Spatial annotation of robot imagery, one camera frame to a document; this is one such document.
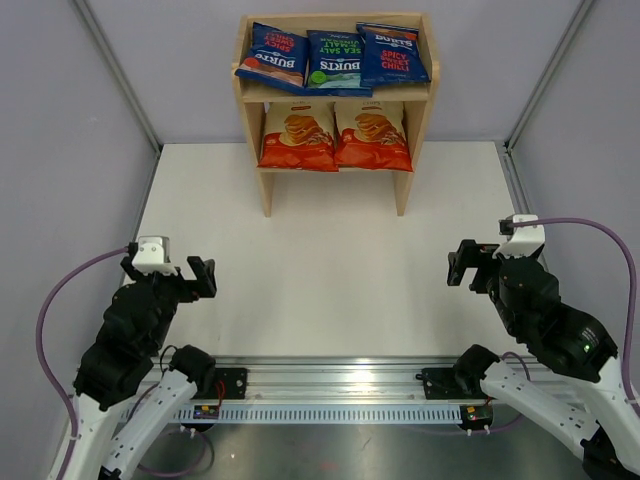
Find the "blue Burts chilli bag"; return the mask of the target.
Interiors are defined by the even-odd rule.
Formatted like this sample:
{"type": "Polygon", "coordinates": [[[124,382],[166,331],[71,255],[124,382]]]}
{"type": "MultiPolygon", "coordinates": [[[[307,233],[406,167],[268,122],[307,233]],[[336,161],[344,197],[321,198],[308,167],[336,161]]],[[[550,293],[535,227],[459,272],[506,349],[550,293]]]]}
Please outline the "blue Burts chilli bag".
{"type": "Polygon", "coordinates": [[[235,75],[301,94],[305,87],[309,49],[307,37],[254,22],[251,47],[235,75]]]}
{"type": "Polygon", "coordinates": [[[430,81],[419,52],[417,28],[360,22],[356,29],[364,41],[360,74],[362,87],[430,81]]]}

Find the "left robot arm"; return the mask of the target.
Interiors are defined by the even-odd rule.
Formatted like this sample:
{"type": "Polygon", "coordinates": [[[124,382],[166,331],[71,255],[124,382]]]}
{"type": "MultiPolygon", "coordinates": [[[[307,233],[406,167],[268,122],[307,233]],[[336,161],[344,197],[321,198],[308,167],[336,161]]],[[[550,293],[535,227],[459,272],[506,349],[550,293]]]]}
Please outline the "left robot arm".
{"type": "Polygon", "coordinates": [[[149,399],[123,428],[125,408],[151,371],[181,303],[213,298],[215,262],[190,256],[185,279],[165,259],[141,272],[133,254],[121,261],[130,283],[113,295],[94,343],[83,354],[63,398],[70,425],[49,472],[52,479],[129,479],[178,409],[208,396],[216,385],[216,361],[191,345],[177,349],[149,399]]]}

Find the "blue sea salt vinegar bag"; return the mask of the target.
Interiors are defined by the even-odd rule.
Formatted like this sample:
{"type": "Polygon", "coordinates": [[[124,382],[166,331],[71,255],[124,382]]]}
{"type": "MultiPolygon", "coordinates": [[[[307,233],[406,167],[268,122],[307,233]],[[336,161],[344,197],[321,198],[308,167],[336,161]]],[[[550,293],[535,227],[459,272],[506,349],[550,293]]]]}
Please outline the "blue sea salt vinegar bag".
{"type": "Polygon", "coordinates": [[[306,89],[313,95],[371,97],[361,85],[364,41],[357,33],[308,30],[306,89]]]}

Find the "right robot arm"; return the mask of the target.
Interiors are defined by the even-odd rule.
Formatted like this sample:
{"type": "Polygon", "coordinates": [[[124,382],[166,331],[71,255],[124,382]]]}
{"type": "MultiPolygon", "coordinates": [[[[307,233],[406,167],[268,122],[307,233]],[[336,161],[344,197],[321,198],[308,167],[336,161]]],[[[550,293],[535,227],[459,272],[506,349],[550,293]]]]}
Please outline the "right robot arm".
{"type": "Polygon", "coordinates": [[[638,478],[639,417],[625,398],[621,358],[605,327],[562,302],[558,279],[537,254],[507,258],[496,244],[464,240],[448,264],[450,286],[475,269],[470,290],[489,297],[507,333],[572,385],[586,409],[558,401],[477,344],[453,366],[456,389],[507,403],[570,449],[592,479],[638,478]]]}

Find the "cassava chips bag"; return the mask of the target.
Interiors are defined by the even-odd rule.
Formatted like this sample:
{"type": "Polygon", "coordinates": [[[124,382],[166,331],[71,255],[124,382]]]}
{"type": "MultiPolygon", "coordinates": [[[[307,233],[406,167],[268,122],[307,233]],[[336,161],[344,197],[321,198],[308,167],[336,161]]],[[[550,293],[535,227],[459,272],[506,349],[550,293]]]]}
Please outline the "cassava chips bag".
{"type": "Polygon", "coordinates": [[[338,172],[331,103],[271,103],[266,112],[260,168],[338,172]]]}
{"type": "Polygon", "coordinates": [[[334,114],[339,168],[413,171],[402,102],[339,102],[334,114]]]}

